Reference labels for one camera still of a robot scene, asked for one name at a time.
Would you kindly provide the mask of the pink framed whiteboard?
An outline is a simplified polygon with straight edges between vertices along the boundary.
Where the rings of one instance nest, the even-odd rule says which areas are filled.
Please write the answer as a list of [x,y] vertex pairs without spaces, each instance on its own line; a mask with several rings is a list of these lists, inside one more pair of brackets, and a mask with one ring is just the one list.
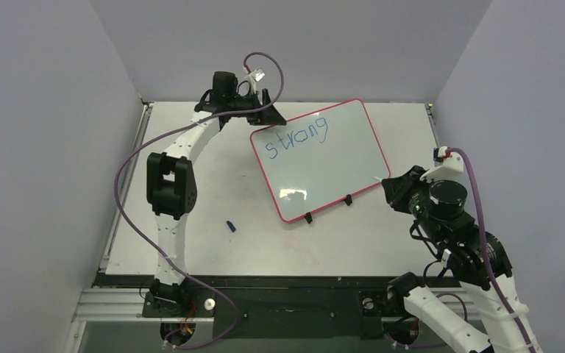
[[391,169],[366,105],[351,99],[249,137],[278,216],[312,215],[379,184]]

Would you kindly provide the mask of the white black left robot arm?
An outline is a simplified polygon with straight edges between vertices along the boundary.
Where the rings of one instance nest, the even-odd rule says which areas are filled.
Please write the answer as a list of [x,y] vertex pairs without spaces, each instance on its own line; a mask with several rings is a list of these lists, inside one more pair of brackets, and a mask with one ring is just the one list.
[[271,104],[269,92],[258,90],[265,76],[262,69],[247,71],[246,94],[240,94],[241,81],[233,73],[217,71],[211,89],[194,107],[192,129],[182,132],[161,153],[151,153],[146,161],[146,200],[152,206],[157,225],[157,245],[163,250],[149,292],[152,303],[172,316],[191,309],[188,279],[184,275],[185,229],[188,214],[196,205],[194,164],[208,142],[233,117],[245,118],[253,126],[285,125],[283,116]]

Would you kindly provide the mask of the blue marker cap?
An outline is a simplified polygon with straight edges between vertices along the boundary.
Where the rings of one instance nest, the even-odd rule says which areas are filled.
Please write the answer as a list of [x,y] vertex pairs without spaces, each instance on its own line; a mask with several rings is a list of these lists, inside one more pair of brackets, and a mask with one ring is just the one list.
[[229,227],[231,232],[235,232],[236,228],[235,225],[231,221],[226,221],[227,226]]

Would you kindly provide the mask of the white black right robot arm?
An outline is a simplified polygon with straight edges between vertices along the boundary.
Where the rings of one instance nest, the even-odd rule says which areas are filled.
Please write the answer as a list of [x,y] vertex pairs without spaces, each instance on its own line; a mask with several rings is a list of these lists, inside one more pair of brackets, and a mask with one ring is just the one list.
[[540,352],[516,293],[514,273],[502,244],[464,210],[466,188],[452,180],[425,181],[415,165],[406,174],[382,179],[387,204],[413,216],[417,240],[436,248],[435,258],[475,306],[484,330],[453,312],[415,274],[389,282],[385,303],[396,314],[419,319],[454,352]]

